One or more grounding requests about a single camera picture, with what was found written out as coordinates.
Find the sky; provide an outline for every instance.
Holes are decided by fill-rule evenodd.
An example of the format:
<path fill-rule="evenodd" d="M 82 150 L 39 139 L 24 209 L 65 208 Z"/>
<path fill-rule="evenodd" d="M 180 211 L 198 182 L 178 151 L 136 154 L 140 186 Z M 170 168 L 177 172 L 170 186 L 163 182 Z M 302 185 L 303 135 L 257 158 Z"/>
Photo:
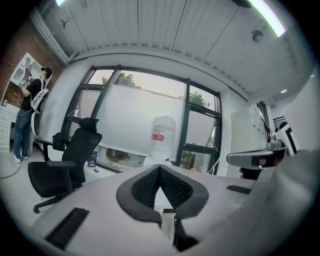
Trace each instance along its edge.
<path fill-rule="evenodd" d="M 153 74 L 122 71 L 125 75 L 133 74 L 133 80 L 137 86 L 142 89 L 169 95 L 172 97 L 179 97 L 185 94 L 185 84 L 176 80 L 168 79 L 162 76 Z M 102 77 L 109 78 L 113 70 L 97 70 L 90 80 L 90 84 L 102 84 Z M 190 93 L 199 92 L 206 102 L 210 102 L 211 106 L 214 104 L 214 96 L 206 91 L 200 90 L 196 87 L 190 86 Z"/>

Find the man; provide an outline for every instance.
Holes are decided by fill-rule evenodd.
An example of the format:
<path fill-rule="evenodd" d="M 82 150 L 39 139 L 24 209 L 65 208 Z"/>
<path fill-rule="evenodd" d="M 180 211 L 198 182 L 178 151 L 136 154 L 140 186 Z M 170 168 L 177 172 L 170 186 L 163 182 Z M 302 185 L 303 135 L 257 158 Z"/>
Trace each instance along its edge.
<path fill-rule="evenodd" d="M 29 141 L 30 141 L 30 123 L 31 116 L 34 110 L 31 108 L 31 101 L 46 85 L 48 78 L 52 74 L 52 70 L 49 67 L 42 68 L 40 79 L 34 79 L 27 88 L 22 85 L 19 87 L 21 93 L 24 95 L 24 100 L 21 104 L 21 108 L 17 114 L 15 126 L 14 126 L 14 143 L 13 153 L 14 159 L 19 164 L 21 163 L 22 157 L 28 159 Z M 20 148 L 22 146 L 22 156 L 20 155 Z"/>

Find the jeans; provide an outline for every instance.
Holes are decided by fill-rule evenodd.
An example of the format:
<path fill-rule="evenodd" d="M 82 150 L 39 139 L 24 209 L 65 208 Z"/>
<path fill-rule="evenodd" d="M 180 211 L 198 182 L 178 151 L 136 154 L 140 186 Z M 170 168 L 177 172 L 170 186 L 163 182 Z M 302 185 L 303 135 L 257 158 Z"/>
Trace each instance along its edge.
<path fill-rule="evenodd" d="M 22 147 L 22 155 L 28 156 L 29 140 L 30 140 L 30 124 L 32 111 L 19 110 L 14 126 L 14 142 L 13 153 L 20 159 L 20 148 Z"/>

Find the ceiling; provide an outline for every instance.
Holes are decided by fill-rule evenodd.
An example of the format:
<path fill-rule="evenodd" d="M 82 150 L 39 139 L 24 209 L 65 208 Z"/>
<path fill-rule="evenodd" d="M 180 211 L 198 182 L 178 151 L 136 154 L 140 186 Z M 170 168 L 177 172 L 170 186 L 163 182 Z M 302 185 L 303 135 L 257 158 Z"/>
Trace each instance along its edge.
<path fill-rule="evenodd" d="M 61 6 L 48 0 L 38 8 L 68 55 L 131 46 L 174 52 L 253 96 L 301 74 L 286 34 L 277 37 L 255 8 L 231 0 L 66 0 Z M 255 30 L 263 33 L 260 42 L 252 38 Z"/>

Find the black office chair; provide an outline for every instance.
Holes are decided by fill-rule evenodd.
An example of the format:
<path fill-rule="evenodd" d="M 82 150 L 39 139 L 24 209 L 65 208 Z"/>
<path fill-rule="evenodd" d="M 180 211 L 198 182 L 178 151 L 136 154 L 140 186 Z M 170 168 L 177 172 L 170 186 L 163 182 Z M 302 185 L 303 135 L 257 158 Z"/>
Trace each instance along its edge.
<path fill-rule="evenodd" d="M 97 133 L 98 119 L 84 118 L 67 148 L 62 155 L 62 161 L 50 161 L 48 146 L 52 142 L 36 139 L 43 144 L 46 162 L 30 162 L 28 173 L 34 190 L 42 198 L 51 198 L 34 206 L 33 211 L 38 214 L 39 208 L 53 205 L 82 186 L 86 181 L 84 164 L 90 153 L 102 139 Z"/>

